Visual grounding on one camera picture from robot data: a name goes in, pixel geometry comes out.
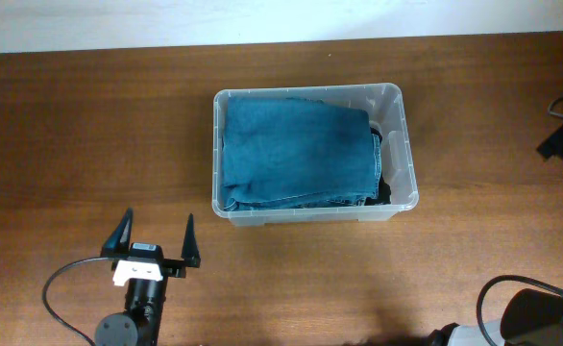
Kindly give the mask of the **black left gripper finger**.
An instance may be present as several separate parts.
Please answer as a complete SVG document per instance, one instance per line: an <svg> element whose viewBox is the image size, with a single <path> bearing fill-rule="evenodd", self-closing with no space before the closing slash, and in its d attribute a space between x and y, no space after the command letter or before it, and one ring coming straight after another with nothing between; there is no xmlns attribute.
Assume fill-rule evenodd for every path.
<svg viewBox="0 0 563 346"><path fill-rule="evenodd" d="M196 240L194 216L192 213L188 216L186 222L181 258L185 267L199 268L201 265L201 256Z"/></svg>
<svg viewBox="0 0 563 346"><path fill-rule="evenodd" d="M116 229L104 242L100 256L117 258L129 254L134 212L128 208Z"/></svg>

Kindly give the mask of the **dark blue jeans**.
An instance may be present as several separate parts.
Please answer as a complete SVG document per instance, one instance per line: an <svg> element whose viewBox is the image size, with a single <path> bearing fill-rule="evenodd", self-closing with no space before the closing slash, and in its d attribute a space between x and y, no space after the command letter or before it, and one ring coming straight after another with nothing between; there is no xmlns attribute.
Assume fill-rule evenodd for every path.
<svg viewBox="0 0 563 346"><path fill-rule="evenodd" d="M297 98L233 97L223 132L223 207L355 207L377 200L380 143L364 110Z"/></svg>

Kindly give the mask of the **black garment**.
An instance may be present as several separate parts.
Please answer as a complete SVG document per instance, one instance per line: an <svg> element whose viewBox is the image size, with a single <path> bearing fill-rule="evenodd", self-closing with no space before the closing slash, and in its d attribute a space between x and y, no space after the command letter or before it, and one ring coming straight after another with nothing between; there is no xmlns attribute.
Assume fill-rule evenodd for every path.
<svg viewBox="0 0 563 346"><path fill-rule="evenodd" d="M375 127L370 128L371 134L379 140L378 146L381 146L383 137L379 130ZM388 205L391 203L391 188L390 185L383 179L383 175L379 175L379 190L378 195L375 198L367 198L365 200L365 206L378 206L378 205Z"/></svg>

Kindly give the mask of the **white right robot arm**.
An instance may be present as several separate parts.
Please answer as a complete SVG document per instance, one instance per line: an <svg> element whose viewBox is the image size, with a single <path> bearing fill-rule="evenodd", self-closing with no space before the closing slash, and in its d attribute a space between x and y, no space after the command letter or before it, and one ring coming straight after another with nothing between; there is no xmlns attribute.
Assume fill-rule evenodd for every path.
<svg viewBox="0 0 563 346"><path fill-rule="evenodd" d="M563 125L543 141L538 153L563 160ZM516 282L526 288L513 296L502 318L486 323L482 306L486 293L495 284ZM563 345L563 288L518 275L498 276L485 284L477 298L477 325L455 323L433 331L424 345Z"/></svg>

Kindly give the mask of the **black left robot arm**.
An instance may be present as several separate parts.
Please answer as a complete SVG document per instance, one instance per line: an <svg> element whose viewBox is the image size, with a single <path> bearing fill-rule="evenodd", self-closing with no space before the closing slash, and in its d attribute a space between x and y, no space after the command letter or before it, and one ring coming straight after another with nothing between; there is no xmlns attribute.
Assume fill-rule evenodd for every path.
<svg viewBox="0 0 563 346"><path fill-rule="evenodd" d="M101 248L100 255L112 260L113 284L127 291L124 309L98 324L94 342L99 346L157 345L168 280L183 278L188 268L201 264L192 215L179 259L166 258L157 244L132 242L133 224L134 213L128 209Z"/></svg>

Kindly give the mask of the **clear plastic storage bin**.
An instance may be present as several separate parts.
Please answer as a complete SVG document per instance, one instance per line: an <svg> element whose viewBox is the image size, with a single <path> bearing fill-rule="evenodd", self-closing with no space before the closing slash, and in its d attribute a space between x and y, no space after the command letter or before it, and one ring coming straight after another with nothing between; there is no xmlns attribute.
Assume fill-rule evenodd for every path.
<svg viewBox="0 0 563 346"><path fill-rule="evenodd" d="M246 98L300 98L323 101L340 107L362 109L369 114L370 126L382 135L380 146L383 180L391 187L387 205L225 211L222 198L223 132L228 100ZM393 215L412 210L419 201L402 91L392 83L342 86L301 86L223 89L213 98L212 210L238 227L274 223L316 221L386 221Z"/></svg>

